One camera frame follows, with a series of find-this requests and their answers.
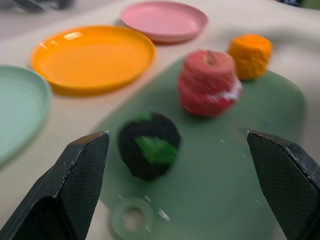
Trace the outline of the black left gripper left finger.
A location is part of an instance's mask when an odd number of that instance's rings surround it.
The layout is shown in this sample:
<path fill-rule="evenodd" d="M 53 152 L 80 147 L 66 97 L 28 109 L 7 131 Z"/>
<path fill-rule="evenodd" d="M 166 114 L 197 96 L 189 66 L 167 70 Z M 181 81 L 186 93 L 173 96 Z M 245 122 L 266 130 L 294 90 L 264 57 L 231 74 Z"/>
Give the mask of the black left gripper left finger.
<path fill-rule="evenodd" d="M 110 134 L 70 142 L 0 229 L 0 240 L 85 240 L 103 183 Z"/>

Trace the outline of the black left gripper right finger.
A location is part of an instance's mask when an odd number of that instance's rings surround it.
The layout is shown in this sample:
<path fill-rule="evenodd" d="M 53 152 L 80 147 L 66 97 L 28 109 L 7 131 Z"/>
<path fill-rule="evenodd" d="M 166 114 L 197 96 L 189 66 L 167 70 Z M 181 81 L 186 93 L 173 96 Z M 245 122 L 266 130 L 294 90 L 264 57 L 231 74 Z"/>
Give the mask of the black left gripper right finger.
<path fill-rule="evenodd" d="M 260 188 L 287 240 L 320 240 L 320 165 L 297 143 L 250 130 Z"/>

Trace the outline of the light green plate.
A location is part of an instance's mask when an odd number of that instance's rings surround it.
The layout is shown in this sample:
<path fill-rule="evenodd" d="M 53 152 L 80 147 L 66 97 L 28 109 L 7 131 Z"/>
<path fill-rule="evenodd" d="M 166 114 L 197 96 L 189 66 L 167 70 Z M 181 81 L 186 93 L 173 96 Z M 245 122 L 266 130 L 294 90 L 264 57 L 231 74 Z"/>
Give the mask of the light green plate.
<path fill-rule="evenodd" d="M 0 167 L 14 158 L 47 120 L 52 90 L 36 72 L 0 64 Z"/>

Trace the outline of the orange fruit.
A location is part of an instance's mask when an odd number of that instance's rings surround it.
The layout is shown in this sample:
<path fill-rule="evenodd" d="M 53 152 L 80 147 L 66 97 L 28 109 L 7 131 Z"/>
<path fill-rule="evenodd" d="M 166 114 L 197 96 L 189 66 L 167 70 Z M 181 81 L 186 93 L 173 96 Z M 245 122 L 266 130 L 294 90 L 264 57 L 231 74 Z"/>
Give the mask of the orange fruit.
<path fill-rule="evenodd" d="M 228 47 L 228 54 L 235 61 L 237 76 L 242 81 L 264 75 L 272 53 L 272 42 L 253 33 L 234 37 Z"/>

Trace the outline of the orange plate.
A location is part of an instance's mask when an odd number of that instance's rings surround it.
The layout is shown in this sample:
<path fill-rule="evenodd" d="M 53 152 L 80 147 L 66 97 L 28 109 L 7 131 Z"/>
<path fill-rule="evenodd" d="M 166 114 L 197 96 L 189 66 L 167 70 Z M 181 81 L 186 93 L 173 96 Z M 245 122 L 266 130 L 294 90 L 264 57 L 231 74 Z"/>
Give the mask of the orange plate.
<path fill-rule="evenodd" d="M 152 65 L 155 56 L 152 41 L 135 30 L 90 25 L 40 41 L 29 64 L 56 94 L 94 96 L 131 84 Z"/>

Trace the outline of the pink plate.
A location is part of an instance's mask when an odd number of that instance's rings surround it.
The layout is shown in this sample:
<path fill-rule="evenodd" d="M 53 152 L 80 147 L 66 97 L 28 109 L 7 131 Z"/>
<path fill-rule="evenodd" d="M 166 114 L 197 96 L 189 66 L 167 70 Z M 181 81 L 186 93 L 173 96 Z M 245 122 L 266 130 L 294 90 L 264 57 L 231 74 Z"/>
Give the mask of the pink plate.
<path fill-rule="evenodd" d="M 121 21 L 157 43 L 186 42 L 208 25 L 208 16 L 191 5 L 177 1 L 141 1 L 126 7 Z"/>

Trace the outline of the green cutting board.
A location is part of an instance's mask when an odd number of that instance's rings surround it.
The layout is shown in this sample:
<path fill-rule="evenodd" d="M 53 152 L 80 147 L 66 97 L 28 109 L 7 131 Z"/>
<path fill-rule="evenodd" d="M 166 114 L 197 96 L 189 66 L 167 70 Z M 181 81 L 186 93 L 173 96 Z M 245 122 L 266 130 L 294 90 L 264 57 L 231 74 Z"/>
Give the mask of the green cutting board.
<path fill-rule="evenodd" d="M 305 99 L 286 78 L 268 71 L 247 82 L 239 101 L 206 118 L 181 106 L 179 59 L 95 128 L 110 143 L 100 200 L 110 209 L 116 240 L 272 240 L 274 217 L 261 191 L 250 149 L 249 130 L 299 142 Z M 117 137 L 133 116 L 156 112 L 171 119 L 182 139 L 174 165 L 152 181 L 132 176 Z"/>

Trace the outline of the dark green avocado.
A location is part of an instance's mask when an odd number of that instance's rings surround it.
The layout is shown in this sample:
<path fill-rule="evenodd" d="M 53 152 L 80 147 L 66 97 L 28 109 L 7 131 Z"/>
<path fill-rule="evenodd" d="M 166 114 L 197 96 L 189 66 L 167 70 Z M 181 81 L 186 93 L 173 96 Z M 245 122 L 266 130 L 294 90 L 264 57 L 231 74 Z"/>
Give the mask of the dark green avocado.
<path fill-rule="evenodd" d="M 182 137 L 174 122 L 157 112 L 134 115 L 119 129 L 117 146 L 131 174 L 144 181 L 165 175 L 180 153 Z"/>

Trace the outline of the red apple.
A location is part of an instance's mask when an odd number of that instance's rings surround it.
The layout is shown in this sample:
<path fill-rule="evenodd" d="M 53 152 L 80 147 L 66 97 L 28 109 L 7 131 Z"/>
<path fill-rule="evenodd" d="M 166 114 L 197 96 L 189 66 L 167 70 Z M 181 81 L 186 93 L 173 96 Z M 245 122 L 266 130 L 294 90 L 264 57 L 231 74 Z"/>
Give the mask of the red apple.
<path fill-rule="evenodd" d="M 225 52 L 196 50 L 184 58 L 177 79 L 182 107 L 193 115 L 216 117 L 243 91 L 234 59 Z"/>

